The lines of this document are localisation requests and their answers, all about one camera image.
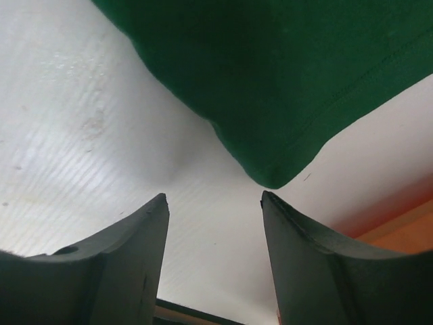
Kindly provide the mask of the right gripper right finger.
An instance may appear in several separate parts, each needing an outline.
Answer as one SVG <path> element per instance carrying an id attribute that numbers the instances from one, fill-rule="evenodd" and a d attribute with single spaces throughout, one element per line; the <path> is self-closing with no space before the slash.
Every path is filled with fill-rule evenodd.
<path id="1" fill-rule="evenodd" d="M 349 238 L 271 192 L 261 198 L 282 324 L 431 324 L 432 252 Z"/>

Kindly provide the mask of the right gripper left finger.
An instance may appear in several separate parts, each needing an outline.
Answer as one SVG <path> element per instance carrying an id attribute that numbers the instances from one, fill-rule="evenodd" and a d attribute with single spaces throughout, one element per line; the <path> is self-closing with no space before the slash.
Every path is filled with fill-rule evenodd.
<path id="1" fill-rule="evenodd" d="M 151 324 L 166 196 L 51 255 L 1 253 L 2 324 Z"/>

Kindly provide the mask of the dark green t shirt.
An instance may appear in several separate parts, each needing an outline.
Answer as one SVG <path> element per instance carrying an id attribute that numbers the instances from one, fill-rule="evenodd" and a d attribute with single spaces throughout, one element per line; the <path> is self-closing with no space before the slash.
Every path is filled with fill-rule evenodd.
<path id="1" fill-rule="evenodd" d="M 97 1 L 258 184 L 432 74 L 431 1 Z"/>

